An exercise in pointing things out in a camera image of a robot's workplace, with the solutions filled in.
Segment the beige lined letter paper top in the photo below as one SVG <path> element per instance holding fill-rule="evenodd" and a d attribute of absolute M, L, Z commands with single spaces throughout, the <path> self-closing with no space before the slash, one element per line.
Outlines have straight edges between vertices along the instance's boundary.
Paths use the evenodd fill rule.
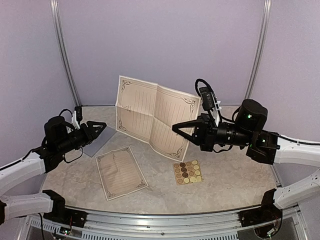
<path fill-rule="evenodd" d="M 119 76 L 116 130 L 147 143 L 156 153 L 183 162 L 189 141 L 172 130 L 195 120 L 201 99 L 157 83 Z"/>

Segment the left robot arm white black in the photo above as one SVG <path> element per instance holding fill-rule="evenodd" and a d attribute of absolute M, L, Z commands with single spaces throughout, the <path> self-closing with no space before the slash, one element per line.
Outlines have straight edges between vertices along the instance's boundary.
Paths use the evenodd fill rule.
<path fill-rule="evenodd" d="M 41 146 L 0 169 L 0 222 L 42 214 L 51 221 L 70 223 L 73 216 L 65 207 L 65 199 L 53 190 L 17 196 L 6 195 L 6 192 L 35 176 L 51 172 L 66 160 L 67 153 L 90 145 L 106 127 L 106 123 L 96 121 L 76 127 L 63 116 L 49 119 L 44 125 L 45 137 Z"/>

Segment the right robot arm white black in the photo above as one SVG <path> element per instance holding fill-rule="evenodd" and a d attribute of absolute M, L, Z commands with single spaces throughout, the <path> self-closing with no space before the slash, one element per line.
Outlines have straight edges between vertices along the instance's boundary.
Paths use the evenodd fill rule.
<path fill-rule="evenodd" d="M 202 113 L 196 120 L 174 124 L 172 130 L 205 152 L 212 152 L 214 145 L 238 146 L 246 148 L 246 156 L 261 164 L 320 166 L 318 142 L 264 130 L 267 115 L 265 107 L 246 99 L 235 111 L 233 123 L 217 122 L 210 113 Z"/>

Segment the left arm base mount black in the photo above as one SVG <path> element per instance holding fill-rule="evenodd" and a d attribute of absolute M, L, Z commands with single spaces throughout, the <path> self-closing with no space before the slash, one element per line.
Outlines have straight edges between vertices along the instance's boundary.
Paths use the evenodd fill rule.
<path fill-rule="evenodd" d="M 84 228 L 88 213 L 66 207 L 66 200 L 53 190 L 43 190 L 42 193 L 48 195 L 53 201 L 52 210 L 44 213 L 43 217 L 47 220 L 69 225 L 70 227 Z"/>

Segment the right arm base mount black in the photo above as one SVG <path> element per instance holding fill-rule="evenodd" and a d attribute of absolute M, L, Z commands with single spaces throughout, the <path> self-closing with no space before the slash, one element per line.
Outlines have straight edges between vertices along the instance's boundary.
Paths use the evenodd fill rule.
<path fill-rule="evenodd" d="M 275 206 L 275 192 L 275 188 L 266 191 L 259 207 L 239 212 L 238 216 L 242 227 L 254 226 L 283 217 L 283 211 Z"/>

